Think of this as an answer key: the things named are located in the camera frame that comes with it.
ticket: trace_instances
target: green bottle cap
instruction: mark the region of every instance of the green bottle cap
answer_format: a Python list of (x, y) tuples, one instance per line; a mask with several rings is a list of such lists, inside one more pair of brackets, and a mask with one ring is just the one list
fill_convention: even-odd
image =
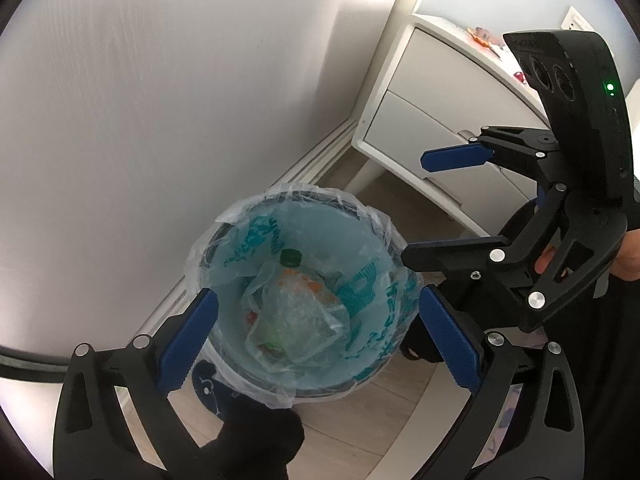
[(283, 249), (280, 251), (280, 265), (295, 269), (300, 266), (302, 253), (296, 249)]

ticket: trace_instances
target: foot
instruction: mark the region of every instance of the foot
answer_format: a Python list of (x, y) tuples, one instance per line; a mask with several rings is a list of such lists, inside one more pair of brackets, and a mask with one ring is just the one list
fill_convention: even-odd
[(204, 407), (224, 421), (231, 401), (242, 394), (215, 380), (216, 371), (215, 364), (200, 361), (193, 367), (191, 381)]

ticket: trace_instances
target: blue gripper pad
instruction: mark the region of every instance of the blue gripper pad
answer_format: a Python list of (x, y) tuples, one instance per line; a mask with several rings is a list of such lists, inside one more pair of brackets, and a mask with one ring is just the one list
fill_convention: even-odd
[(437, 171), (482, 166), (491, 158), (494, 158), (494, 150), (485, 148), (478, 142), (473, 142), (424, 152), (420, 158), (420, 165), (430, 173), (436, 173)]
[(156, 387), (163, 395), (179, 390), (218, 320), (218, 296), (209, 290), (183, 322), (158, 361)]
[(481, 383), (478, 353), (430, 286), (420, 292), (418, 311), (456, 384), (475, 393)]

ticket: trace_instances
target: white dresser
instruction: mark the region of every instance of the white dresser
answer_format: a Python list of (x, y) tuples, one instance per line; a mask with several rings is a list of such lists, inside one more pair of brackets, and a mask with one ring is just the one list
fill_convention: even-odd
[(496, 234), (535, 197), (535, 183), (493, 164), (428, 173), (420, 156), (464, 144), (485, 125), (547, 128), (537, 93), (513, 76), (518, 70), (510, 53), (498, 57), (442, 18), (413, 15), (388, 54), (353, 145), (468, 230)]

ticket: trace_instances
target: wall outlet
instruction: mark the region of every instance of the wall outlet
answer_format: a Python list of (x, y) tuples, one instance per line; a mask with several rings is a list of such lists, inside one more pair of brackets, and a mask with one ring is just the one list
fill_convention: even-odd
[(589, 32), (595, 32), (594, 28), (589, 25), (589, 22), (584, 19), (583, 15), (580, 14), (573, 7), (569, 7), (569, 12), (562, 20), (562, 25), (560, 25), (564, 30), (588, 30)]

